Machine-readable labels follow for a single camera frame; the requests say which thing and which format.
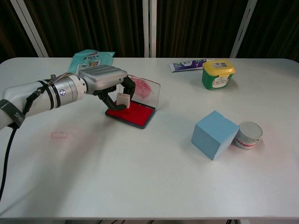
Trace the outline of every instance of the clear plastic lid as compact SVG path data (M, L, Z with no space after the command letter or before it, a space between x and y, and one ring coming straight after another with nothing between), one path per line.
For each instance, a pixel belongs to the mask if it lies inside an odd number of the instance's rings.
M240 131L249 138L258 139L262 136L263 131L259 125L251 121L244 121L240 125Z
M138 78L132 75L128 76L136 84L132 100L157 108L161 85L145 78ZM118 92L123 92L123 86L118 86Z

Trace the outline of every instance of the white paint bucket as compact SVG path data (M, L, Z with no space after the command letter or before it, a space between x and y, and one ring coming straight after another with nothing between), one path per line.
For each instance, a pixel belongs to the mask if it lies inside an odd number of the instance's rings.
M235 143L243 149L251 149L260 140L263 131L259 125L251 121L244 121L235 137Z

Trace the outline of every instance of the white pole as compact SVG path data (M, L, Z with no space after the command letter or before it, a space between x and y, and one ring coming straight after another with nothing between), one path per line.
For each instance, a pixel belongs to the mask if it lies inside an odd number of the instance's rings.
M246 33L247 27L249 25L253 10L256 6L257 0L249 0L243 15L243 19L241 21L238 34L235 38L234 46L232 49L232 52L230 53L230 58L237 57L239 48L241 46L242 40L244 38L244 35Z
M39 57L49 57L46 48L37 32L24 0L10 0L36 53Z
M149 0L142 0L143 8L143 34L144 34L144 57L149 57Z
M150 57L156 57L156 39L157 39L157 0L149 0L149 53Z

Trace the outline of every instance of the pink mark on table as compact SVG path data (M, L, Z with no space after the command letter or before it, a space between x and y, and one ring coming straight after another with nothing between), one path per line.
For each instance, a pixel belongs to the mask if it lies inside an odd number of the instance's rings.
M131 77L133 82L135 83L135 94L143 99L149 97L151 93L154 93L151 90L151 87L149 84L146 83L144 79L141 78L134 78Z
M53 139L65 139L68 136L68 132L52 132L51 138Z

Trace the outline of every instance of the white table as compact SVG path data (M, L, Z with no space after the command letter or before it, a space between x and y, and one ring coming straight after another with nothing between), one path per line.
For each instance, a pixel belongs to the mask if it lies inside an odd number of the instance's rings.
M229 86L208 91L201 71L170 73L184 58L116 58L113 66L161 84L144 130L104 115L95 96L27 118L9 157L0 218L299 218L299 64L230 59ZM0 65L0 92L67 71L70 58L15 58ZM253 121L263 140L232 144L215 161L191 143L217 110ZM68 132L53 139L53 132ZM0 131L0 169L11 129Z

